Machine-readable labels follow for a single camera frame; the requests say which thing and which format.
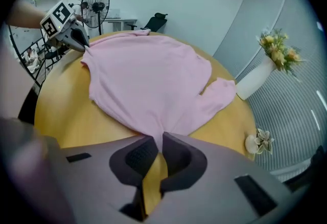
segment pink t-shirt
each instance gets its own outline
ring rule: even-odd
[[[149,30],[119,33],[86,48],[89,97],[125,126],[155,138],[164,131],[188,135],[235,97],[234,81],[211,76],[211,64],[191,46]]]

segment electric fan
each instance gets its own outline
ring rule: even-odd
[[[99,27],[101,35],[101,24],[108,14],[110,0],[82,0],[83,2],[88,4],[85,13],[83,13],[83,18],[86,20],[85,24],[90,28]]]

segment black slot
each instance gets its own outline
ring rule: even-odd
[[[235,178],[234,181],[240,187],[241,191],[260,217],[267,214],[277,206],[272,198],[251,176],[240,176]]]
[[[76,155],[72,155],[72,156],[67,156],[66,159],[68,160],[69,163],[72,162],[76,162],[76,161],[80,161],[80,160],[84,160],[87,158],[90,158],[91,155],[89,153],[80,153],[80,154],[76,154]]]

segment round table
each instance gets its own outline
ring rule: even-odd
[[[116,33],[119,32],[98,36],[90,42]],[[163,34],[151,32],[150,35]],[[207,86],[217,77],[233,80],[217,60],[199,48],[192,47],[197,54],[211,62],[212,74]],[[81,58],[82,53],[71,50],[53,67],[38,97],[35,127],[42,135],[55,137],[62,148],[104,143],[136,135],[137,132],[111,118],[89,100],[90,73],[80,63]],[[231,148],[253,160],[245,150],[244,140],[255,132],[255,122],[248,103],[236,95],[230,105],[190,136]],[[159,185],[165,177],[167,165],[162,154],[159,154],[143,181],[147,214],[160,202]]]

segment small white ornament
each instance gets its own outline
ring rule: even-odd
[[[253,135],[247,136],[245,139],[245,148],[251,154],[256,154],[259,150],[257,143],[255,142],[256,137]]]

